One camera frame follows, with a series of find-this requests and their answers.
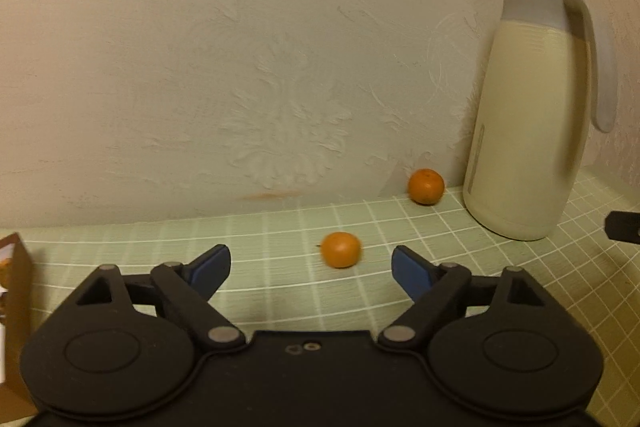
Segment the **brown cardboard box white inside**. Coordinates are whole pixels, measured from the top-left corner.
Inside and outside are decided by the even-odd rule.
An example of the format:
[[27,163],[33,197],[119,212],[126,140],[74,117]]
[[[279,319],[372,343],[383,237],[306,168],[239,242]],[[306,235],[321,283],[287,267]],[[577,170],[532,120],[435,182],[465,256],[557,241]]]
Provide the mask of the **brown cardboard box white inside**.
[[37,410],[21,375],[23,348],[32,335],[34,264],[20,234],[1,239],[1,422]]

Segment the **orange tangerine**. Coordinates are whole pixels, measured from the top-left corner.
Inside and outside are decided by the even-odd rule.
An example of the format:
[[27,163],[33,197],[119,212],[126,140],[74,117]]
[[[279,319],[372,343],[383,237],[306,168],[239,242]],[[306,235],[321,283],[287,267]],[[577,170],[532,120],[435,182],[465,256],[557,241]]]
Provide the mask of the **orange tangerine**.
[[419,169],[410,176],[407,192],[409,198],[416,204],[436,205],[444,196],[445,181],[433,169]]
[[356,265],[361,257],[361,242],[347,232],[334,232],[320,243],[320,255],[329,267],[347,269]]

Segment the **orange tangerine by jug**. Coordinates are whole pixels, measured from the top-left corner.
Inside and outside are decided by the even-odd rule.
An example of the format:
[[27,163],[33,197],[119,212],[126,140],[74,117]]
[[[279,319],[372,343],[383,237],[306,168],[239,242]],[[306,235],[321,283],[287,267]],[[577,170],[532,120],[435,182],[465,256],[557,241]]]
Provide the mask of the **orange tangerine by jug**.
[[419,169],[410,176],[407,192],[409,198],[416,204],[436,205],[444,196],[445,181],[433,169]]

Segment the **cream thermos jug grey lid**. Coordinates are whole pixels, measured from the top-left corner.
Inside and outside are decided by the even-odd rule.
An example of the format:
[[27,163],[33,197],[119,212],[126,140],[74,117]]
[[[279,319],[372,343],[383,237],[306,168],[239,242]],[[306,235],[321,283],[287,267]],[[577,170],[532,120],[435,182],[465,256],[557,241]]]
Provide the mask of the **cream thermos jug grey lid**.
[[503,0],[480,90],[463,202],[494,233],[548,236],[591,128],[617,110],[611,26],[588,0]]

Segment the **green checked table mat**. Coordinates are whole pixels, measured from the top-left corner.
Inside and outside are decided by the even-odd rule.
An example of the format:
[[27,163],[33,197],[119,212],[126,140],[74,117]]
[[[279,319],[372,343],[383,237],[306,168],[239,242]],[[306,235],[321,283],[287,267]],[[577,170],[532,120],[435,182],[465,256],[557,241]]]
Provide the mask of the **green checked table mat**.
[[27,228],[32,318],[47,320],[96,268],[145,274],[217,260],[212,306],[245,334],[348,331],[404,337],[399,322],[451,270],[470,274],[469,315],[485,312],[503,273],[524,271],[598,344],[603,374],[588,410],[603,426],[639,421],[639,243],[606,220],[637,216],[639,193],[596,168],[577,177],[543,239],[480,225],[460,188],[433,206],[406,196],[126,225]]

